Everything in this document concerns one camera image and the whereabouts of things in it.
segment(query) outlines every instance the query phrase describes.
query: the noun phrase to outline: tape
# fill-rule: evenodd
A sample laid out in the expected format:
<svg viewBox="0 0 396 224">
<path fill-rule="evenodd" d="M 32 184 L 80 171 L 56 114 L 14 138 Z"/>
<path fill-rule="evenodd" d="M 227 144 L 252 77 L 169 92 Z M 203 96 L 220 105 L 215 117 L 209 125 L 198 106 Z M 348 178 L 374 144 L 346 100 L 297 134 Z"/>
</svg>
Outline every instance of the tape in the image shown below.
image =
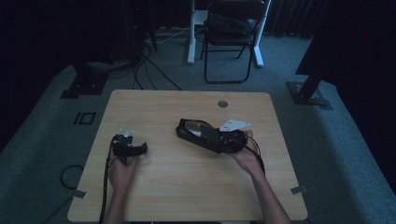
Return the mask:
<svg viewBox="0 0 396 224">
<path fill-rule="evenodd" d="M 80 190 L 78 190 L 78 189 L 74 189 L 74 190 L 69 190 L 68 192 L 67 192 L 67 196 L 68 197 L 77 197 L 77 198 L 80 198 L 80 199 L 84 199 L 85 198 L 85 195 L 87 195 L 87 193 L 86 192 L 83 192 L 83 191 L 80 191 Z"/>
<path fill-rule="evenodd" d="M 308 191 L 308 189 L 304 185 L 292 188 L 290 190 L 292 194 L 305 193 Z"/>
</svg>

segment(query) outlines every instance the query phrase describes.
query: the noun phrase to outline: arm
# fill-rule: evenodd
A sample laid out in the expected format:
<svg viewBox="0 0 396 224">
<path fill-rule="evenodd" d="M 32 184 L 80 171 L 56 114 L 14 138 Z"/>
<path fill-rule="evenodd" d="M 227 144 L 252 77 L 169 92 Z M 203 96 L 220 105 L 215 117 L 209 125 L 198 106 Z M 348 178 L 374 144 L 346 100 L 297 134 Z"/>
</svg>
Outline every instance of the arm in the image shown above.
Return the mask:
<svg viewBox="0 0 396 224">
<path fill-rule="evenodd" d="M 245 135 L 253 137 L 253 132 L 246 131 Z M 251 141 L 251 139 L 247 140 L 247 147 L 250 147 L 256 152 L 258 151 L 257 146 Z M 262 216 L 265 223 L 291 223 L 288 214 L 286 214 L 282 204 L 280 204 L 279 200 L 275 196 L 253 153 L 243 148 L 241 151 L 229 155 L 238 162 L 238 165 L 242 169 L 250 174 L 254 189 L 256 190 L 259 198 L 260 206 L 262 208 Z"/>
<path fill-rule="evenodd" d="M 111 152 L 110 160 L 113 161 L 114 159 L 115 156 Z M 134 157 L 128 166 L 125 166 L 116 159 L 108 169 L 108 179 L 113 187 L 113 195 L 111 196 L 110 206 L 107 209 L 104 223 L 123 223 L 129 187 L 134 177 L 134 169 L 138 159 L 138 157 Z"/>
</svg>

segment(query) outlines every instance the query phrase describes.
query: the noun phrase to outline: black cable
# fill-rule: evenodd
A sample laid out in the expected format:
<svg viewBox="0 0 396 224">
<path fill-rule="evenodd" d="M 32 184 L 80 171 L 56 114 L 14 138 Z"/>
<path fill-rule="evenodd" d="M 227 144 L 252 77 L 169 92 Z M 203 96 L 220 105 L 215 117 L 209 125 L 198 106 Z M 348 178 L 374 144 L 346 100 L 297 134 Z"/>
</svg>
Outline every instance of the black cable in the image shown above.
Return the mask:
<svg viewBox="0 0 396 224">
<path fill-rule="evenodd" d="M 99 224 L 103 223 L 103 219 L 105 217 L 105 211 L 106 211 L 106 204 L 107 204 L 107 177 L 108 177 L 108 167 L 110 163 L 110 153 L 111 149 L 113 148 L 113 142 L 115 140 L 115 137 L 111 139 L 110 146 L 108 147 L 108 154 L 106 158 L 106 165 L 105 165 L 105 177 L 103 180 L 103 199 L 102 199 L 102 209 L 99 217 Z"/>
<path fill-rule="evenodd" d="M 75 187 L 70 187 L 70 186 L 68 186 L 68 185 L 66 185 L 66 184 L 64 183 L 64 173 L 65 173 L 68 169 L 70 169 L 70 168 L 75 168 L 75 167 L 81 169 L 81 171 L 84 170 L 84 168 L 83 168 L 82 166 L 80 166 L 80 165 L 70 165 L 70 166 L 67 166 L 66 168 L 64 168 L 64 169 L 62 170 L 62 172 L 61 172 L 61 176 L 60 176 L 61 184 L 62 184 L 65 188 L 67 188 L 67 189 L 77 189 L 77 186 L 75 186 Z"/>
<path fill-rule="evenodd" d="M 251 149 L 250 147 L 243 145 L 242 143 L 236 141 L 233 138 L 229 138 L 230 140 L 234 141 L 235 143 L 239 144 L 240 146 L 246 148 L 247 150 L 249 150 L 251 153 L 253 153 L 253 155 L 256 157 L 257 161 L 260 164 L 260 167 L 262 168 L 262 172 L 265 174 L 265 167 L 264 167 L 264 162 L 262 161 L 262 152 L 260 151 L 260 147 L 259 144 L 256 142 L 256 140 L 254 140 L 252 137 L 247 136 L 247 138 L 251 139 L 257 146 L 257 149 L 259 150 L 259 153 L 256 153 L 253 149 Z"/>
<path fill-rule="evenodd" d="M 149 57 L 149 56 L 151 56 L 152 50 L 151 50 L 150 47 L 148 47 L 148 50 L 149 50 L 149 52 L 148 52 L 148 57 Z M 140 60 L 140 64 L 139 64 L 139 65 L 136 67 L 136 69 L 134 70 L 134 83 L 132 84 L 132 89 L 134 89 L 134 84 L 137 83 L 137 85 L 139 86 L 140 90 L 143 90 L 142 85 L 140 85 L 140 82 L 139 82 L 139 80 L 137 79 L 137 73 L 138 73 L 138 71 L 139 71 L 139 69 L 140 69 L 140 66 L 142 66 L 142 64 L 145 63 L 146 60 L 147 60 L 146 58 L 143 59 L 143 60 Z"/>
<path fill-rule="evenodd" d="M 64 201 L 64 203 L 61 204 L 61 206 L 59 206 L 44 222 L 43 224 L 47 224 L 50 222 L 50 220 L 57 214 L 59 213 L 59 211 L 61 211 L 61 209 L 67 205 L 70 201 L 72 201 L 73 198 L 68 198 Z"/>
<path fill-rule="evenodd" d="M 147 57 L 145 54 L 142 54 L 143 57 L 146 58 L 147 61 L 149 61 L 155 68 L 157 68 L 157 70 L 168 80 L 170 81 L 176 88 L 178 88 L 180 91 L 182 91 L 182 89 L 174 82 L 172 81 L 164 72 L 163 70 L 161 70 L 149 57 Z"/>
<path fill-rule="evenodd" d="M 115 160 L 116 158 L 114 158 L 114 159 L 111 161 L 111 163 L 108 165 L 108 168 L 111 167 L 111 165 L 113 164 L 113 162 L 114 162 L 114 160 Z"/>
<path fill-rule="evenodd" d="M 154 83 L 151 80 L 151 77 L 149 76 L 149 71 L 148 71 L 148 67 L 146 66 L 146 64 L 145 64 L 145 70 L 146 70 L 146 77 L 148 78 L 149 83 L 151 83 L 154 90 L 157 90 L 157 87 L 154 85 Z"/>
<path fill-rule="evenodd" d="M 66 168 L 64 168 L 64 169 L 62 170 L 61 175 L 60 175 L 60 177 L 59 177 L 60 180 L 61 180 L 61 184 L 62 184 L 65 188 L 67 188 L 67 189 L 71 189 L 71 190 L 77 189 L 77 186 L 75 186 L 75 187 L 70 187 L 70 186 L 68 186 L 68 185 L 66 185 L 66 184 L 64 183 L 64 173 L 65 173 L 67 170 L 69 170 L 70 168 L 75 168 L 75 167 L 80 168 L 81 171 L 84 170 L 84 168 L 83 168 L 82 166 L 80 166 L 80 165 L 70 165 L 70 166 L 67 166 Z M 54 212 L 52 212 L 51 215 L 49 215 L 49 217 L 43 222 L 43 224 L 49 223 L 49 222 L 52 220 L 52 218 L 53 218 L 57 213 L 59 213 L 59 211 L 61 211 L 62 208 L 64 208 L 70 201 L 72 201 L 72 199 L 73 199 L 73 197 L 70 197 L 70 198 L 67 198 L 66 200 L 64 200 L 64 202 L 63 202 Z"/>
</svg>

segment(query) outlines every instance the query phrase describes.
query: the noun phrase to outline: wire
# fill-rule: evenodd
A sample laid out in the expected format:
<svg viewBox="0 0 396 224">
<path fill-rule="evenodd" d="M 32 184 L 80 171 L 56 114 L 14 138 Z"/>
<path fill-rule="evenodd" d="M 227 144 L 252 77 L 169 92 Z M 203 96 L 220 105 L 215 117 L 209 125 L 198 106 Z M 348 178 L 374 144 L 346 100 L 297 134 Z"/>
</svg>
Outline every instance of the wire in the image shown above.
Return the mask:
<svg viewBox="0 0 396 224">
<path fill-rule="evenodd" d="M 108 147 L 108 153 L 107 153 L 107 158 L 106 158 L 106 165 L 105 165 L 105 177 L 103 180 L 103 199 L 102 199 L 102 209 L 100 212 L 100 217 L 99 217 L 99 224 L 103 223 L 103 219 L 105 217 L 105 211 L 106 211 L 106 204 L 107 204 L 107 178 L 108 178 L 108 167 L 110 163 L 110 153 L 111 149 L 113 148 L 113 142 L 115 140 L 115 136 L 111 139 L 110 146 Z"/>
<path fill-rule="evenodd" d="M 151 85 L 154 87 L 155 90 L 157 90 L 157 87 L 154 85 L 154 83 L 152 82 L 150 76 L 149 76 L 149 71 L 147 69 L 146 66 L 146 62 L 151 63 L 169 82 L 171 82 L 176 88 L 178 88 L 180 91 L 182 91 L 182 89 L 172 80 L 170 79 L 164 72 L 163 70 L 161 70 L 149 57 L 152 53 L 151 47 L 149 45 L 147 45 L 146 43 L 144 43 L 144 47 L 146 47 L 148 49 L 148 55 L 146 56 L 143 52 L 142 52 L 142 56 L 143 56 L 143 60 L 141 61 L 141 63 L 136 67 L 136 69 L 134 70 L 134 83 L 132 85 L 132 89 L 134 89 L 134 84 L 136 83 L 140 90 L 143 90 L 143 86 L 140 84 L 139 79 L 138 79 L 138 72 L 139 69 L 142 65 L 145 65 L 146 68 L 146 76 L 148 78 L 148 81 L 151 83 Z"/>
<path fill-rule="evenodd" d="M 57 214 L 59 213 L 59 211 L 61 211 L 61 209 L 67 205 L 70 201 L 72 201 L 73 198 L 68 198 L 64 201 L 64 203 L 61 204 L 61 206 L 59 206 L 44 222 L 43 224 L 47 224 L 50 222 L 50 220 Z"/>
<path fill-rule="evenodd" d="M 179 33 L 177 33 L 177 34 L 174 34 L 174 35 L 172 35 L 172 34 L 158 34 L 158 35 L 155 35 L 156 37 L 157 37 L 157 36 L 160 36 L 160 35 L 171 35 L 170 37 L 166 38 L 165 40 L 160 41 L 160 42 L 157 42 L 157 44 L 165 43 L 165 42 L 169 41 L 170 39 L 172 39 L 172 38 L 174 38 L 174 37 L 176 37 L 176 36 L 178 36 L 178 35 L 184 34 L 189 28 L 190 28 L 190 26 L 184 28 L 181 32 L 179 32 Z M 151 38 L 147 39 L 145 42 L 150 42 L 150 43 L 152 43 L 152 40 L 150 41 L 150 39 L 151 39 Z"/>
<path fill-rule="evenodd" d="M 145 54 L 142 54 L 142 55 L 143 55 L 143 57 L 145 57 L 146 60 L 149 61 L 155 68 L 157 68 L 157 70 L 158 70 L 169 82 L 171 82 L 176 88 L 178 88 L 180 91 L 182 91 L 182 89 L 181 89 L 174 81 L 172 81 L 172 79 L 170 79 L 170 78 L 163 72 L 163 70 L 161 70 L 161 69 L 160 69 L 149 57 L 147 57 Z"/>
<path fill-rule="evenodd" d="M 66 185 L 66 184 L 64 183 L 64 173 L 65 173 L 68 169 L 75 168 L 75 167 L 81 169 L 81 171 L 84 170 L 84 168 L 83 168 L 82 166 L 80 166 L 80 165 L 70 165 L 70 166 L 67 166 L 66 168 L 64 168 L 64 169 L 62 170 L 62 172 L 61 172 L 61 176 L 60 176 L 61 184 L 62 184 L 65 188 L 67 188 L 67 189 L 77 189 L 77 186 L 75 186 L 75 187 L 70 187 L 70 186 L 68 186 L 68 185 Z"/>
<path fill-rule="evenodd" d="M 256 153 L 256 152 L 255 152 L 253 149 L 251 149 L 250 147 L 248 147 L 248 146 L 246 146 L 246 145 L 243 145 L 242 143 L 236 141 L 236 140 L 233 139 L 233 138 L 229 138 L 229 139 L 232 140 L 232 141 L 234 141 L 235 143 L 239 144 L 240 146 L 246 148 L 246 149 L 249 150 L 251 153 L 253 153 L 253 155 L 256 157 L 257 161 L 259 162 L 260 167 L 262 168 L 262 172 L 265 174 L 265 167 L 264 167 L 264 162 L 262 161 L 262 152 L 260 151 L 259 144 L 258 144 L 258 143 L 256 142 L 256 140 L 254 140 L 252 137 L 247 136 L 247 138 L 251 139 L 251 140 L 254 142 L 254 144 L 256 144 L 257 149 L 258 149 L 258 153 Z"/>
<path fill-rule="evenodd" d="M 111 163 L 108 165 L 108 169 L 110 169 L 111 165 L 112 165 L 113 162 L 116 160 L 116 158 L 114 158 L 114 159 L 111 161 Z"/>
<path fill-rule="evenodd" d="M 80 166 L 80 165 L 70 165 L 70 166 L 67 166 L 66 168 L 64 168 L 64 169 L 62 170 L 62 172 L 61 172 L 61 175 L 60 175 L 61 184 L 62 184 L 65 188 L 67 188 L 67 189 L 71 189 L 71 190 L 77 189 L 77 187 L 70 187 L 70 186 L 68 186 L 68 185 L 66 185 L 66 184 L 64 183 L 64 173 L 65 173 L 67 170 L 69 170 L 70 168 L 75 168 L 75 167 L 80 168 L 81 171 L 84 170 L 84 168 L 83 168 L 82 166 Z M 49 215 L 49 217 L 47 217 L 47 219 L 43 222 L 43 224 L 49 223 L 49 222 L 52 220 L 52 218 L 53 218 L 57 213 L 59 213 L 59 211 L 61 211 L 62 208 L 64 208 L 70 201 L 72 201 L 72 199 L 73 199 L 73 197 L 70 197 L 70 198 L 67 198 L 66 200 L 64 200 L 64 202 L 63 202 L 54 212 L 52 212 L 52 214 Z"/>
</svg>

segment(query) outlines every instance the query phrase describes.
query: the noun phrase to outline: stand base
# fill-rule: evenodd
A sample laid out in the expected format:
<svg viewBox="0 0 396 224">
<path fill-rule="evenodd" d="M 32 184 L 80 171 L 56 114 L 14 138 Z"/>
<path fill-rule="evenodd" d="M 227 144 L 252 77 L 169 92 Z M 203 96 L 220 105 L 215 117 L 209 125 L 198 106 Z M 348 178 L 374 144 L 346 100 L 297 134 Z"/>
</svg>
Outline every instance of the stand base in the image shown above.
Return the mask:
<svg viewBox="0 0 396 224">
<path fill-rule="evenodd" d="M 81 79 L 77 75 L 70 85 L 69 90 L 64 91 L 61 99 L 77 99 L 80 95 L 100 95 L 106 85 L 108 73 L 93 72 L 95 79 L 89 84 L 81 85 Z"/>
<path fill-rule="evenodd" d="M 296 105 L 318 105 L 322 110 L 332 110 L 332 106 L 328 100 L 323 99 L 320 90 L 317 89 L 309 99 L 302 98 L 299 90 L 304 85 L 303 82 L 286 82 L 293 102 Z"/>
</svg>

